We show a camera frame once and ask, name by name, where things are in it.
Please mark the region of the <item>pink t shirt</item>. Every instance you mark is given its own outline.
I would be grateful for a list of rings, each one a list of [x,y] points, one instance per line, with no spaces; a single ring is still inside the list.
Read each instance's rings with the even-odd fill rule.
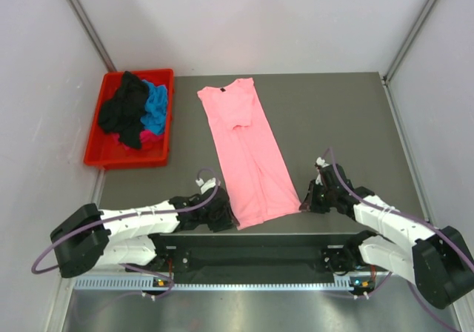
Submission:
[[[197,96],[207,116],[238,229],[297,213],[300,200],[253,79],[204,87]]]

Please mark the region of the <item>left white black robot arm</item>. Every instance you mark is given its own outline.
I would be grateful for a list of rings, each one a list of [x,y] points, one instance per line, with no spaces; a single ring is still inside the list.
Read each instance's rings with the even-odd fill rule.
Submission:
[[[208,181],[192,196],[174,196],[156,205],[127,210],[100,210],[82,205],[50,234],[64,278],[97,267],[148,266],[160,270],[168,253],[160,235],[195,230],[206,225],[212,232],[238,226],[227,191]]]

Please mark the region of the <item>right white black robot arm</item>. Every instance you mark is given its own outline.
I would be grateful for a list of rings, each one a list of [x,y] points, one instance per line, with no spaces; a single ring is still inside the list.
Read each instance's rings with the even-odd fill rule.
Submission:
[[[300,209],[336,210],[366,230],[339,248],[322,250],[327,270],[338,275],[366,266],[383,268],[414,285],[433,307],[444,309],[473,291],[473,256],[461,233],[401,214],[371,190],[353,187],[338,164],[322,158]]]

